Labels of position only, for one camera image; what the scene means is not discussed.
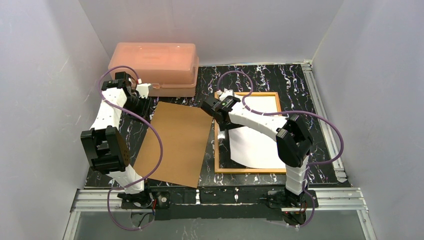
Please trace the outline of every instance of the wooden frame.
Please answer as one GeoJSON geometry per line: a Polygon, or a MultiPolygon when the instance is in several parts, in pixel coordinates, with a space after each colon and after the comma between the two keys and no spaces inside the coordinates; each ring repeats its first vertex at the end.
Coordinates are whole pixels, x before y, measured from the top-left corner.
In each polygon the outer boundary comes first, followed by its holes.
{"type": "MultiPolygon", "coordinates": [[[[235,92],[239,96],[247,95],[248,92],[235,92]]],[[[251,96],[269,97],[274,96],[278,112],[281,112],[278,92],[253,92],[251,96]]],[[[220,168],[220,143],[218,141],[218,123],[215,121],[215,173],[216,174],[285,174],[285,168],[220,168]]]]}

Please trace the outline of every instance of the storage box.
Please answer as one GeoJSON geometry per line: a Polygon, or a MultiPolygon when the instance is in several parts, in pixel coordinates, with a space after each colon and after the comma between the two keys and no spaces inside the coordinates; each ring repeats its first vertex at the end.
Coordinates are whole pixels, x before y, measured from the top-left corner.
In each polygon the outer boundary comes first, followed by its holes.
{"type": "MultiPolygon", "coordinates": [[[[133,68],[143,83],[152,84],[151,97],[193,97],[196,93],[199,58],[192,43],[120,42],[109,63],[109,69],[126,65],[133,68]]],[[[125,71],[118,68],[110,74],[125,71]]]]}

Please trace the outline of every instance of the brown cardboard sheet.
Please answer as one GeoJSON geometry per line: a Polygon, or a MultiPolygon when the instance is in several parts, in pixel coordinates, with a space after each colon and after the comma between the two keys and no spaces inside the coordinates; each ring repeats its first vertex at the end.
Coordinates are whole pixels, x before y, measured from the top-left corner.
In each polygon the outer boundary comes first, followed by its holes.
{"type": "MultiPolygon", "coordinates": [[[[159,102],[151,124],[162,140],[163,158],[149,178],[196,188],[212,117],[199,107],[159,102]]],[[[145,176],[156,166],[159,156],[158,139],[149,128],[135,160],[135,171],[145,176]]]]}

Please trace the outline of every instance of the marble tabletop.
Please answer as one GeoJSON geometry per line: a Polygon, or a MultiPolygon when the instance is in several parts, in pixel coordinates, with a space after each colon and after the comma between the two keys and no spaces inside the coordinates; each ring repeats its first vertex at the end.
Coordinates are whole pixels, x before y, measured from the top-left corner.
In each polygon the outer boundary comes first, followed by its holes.
{"type": "MultiPolygon", "coordinates": [[[[233,65],[233,66],[204,66],[199,67],[197,76],[196,95],[194,97],[155,97],[151,107],[150,118],[153,117],[159,101],[200,107],[202,100],[213,94],[219,77],[231,70],[239,70],[248,74],[253,81],[255,92],[277,92],[282,110],[303,110],[315,113],[314,104],[309,93],[305,76],[300,64],[270,64],[270,65],[233,65]]],[[[235,92],[248,92],[248,80],[238,74],[227,75],[221,83],[221,88],[235,92]]],[[[322,162],[330,159],[320,123],[310,116],[303,116],[314,139],[310,162],[322,162]]],[[[134,164],[142,145],[147,127],[140,122],[130,119],[123,114],[119,124],[119,132],[126,140],[134,164]]],[[[219,142],[219,164],[221,168],[243,168],[232,161],[228,153],[228,142],[219,142]]],[[[314,166],[309,171],[309,181],[315,184],[337,183],[337,178],[331,164],[314,166]]],[[[281,185],[285,184],[285,174],[215,174],[214,172],[214,125],[211,123],[208,142],[199,176],[199,187],[208,186],[240,186],[240,185],[281,185]]],[[[178,186],[176,184],[150,179],[155,186],[178,186]]],[[[99,172],[88,171],[86,188],[110,188],[118,184],[109,176],[99,172]]]]}

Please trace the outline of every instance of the white wall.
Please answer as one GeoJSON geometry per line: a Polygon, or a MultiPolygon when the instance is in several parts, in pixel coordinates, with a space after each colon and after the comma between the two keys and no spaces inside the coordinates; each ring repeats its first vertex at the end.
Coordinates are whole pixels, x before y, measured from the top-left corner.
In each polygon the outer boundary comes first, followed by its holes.
{"type": "Polygon", "coordinates": [[[0,2],[0,239],[62,239],[108,62],[78,0],[0,2]]]}
{"type": "Polygon", "coordinates": [[[311,59],[343,0],[79,0],[111,57],[119,42],[194,43],[202,65],[311,59]]]}
{"type": "Polygon", "coordinates": [[[378,239],[424,239],[424,2],[347,0],[313,61],[378,239]]]}

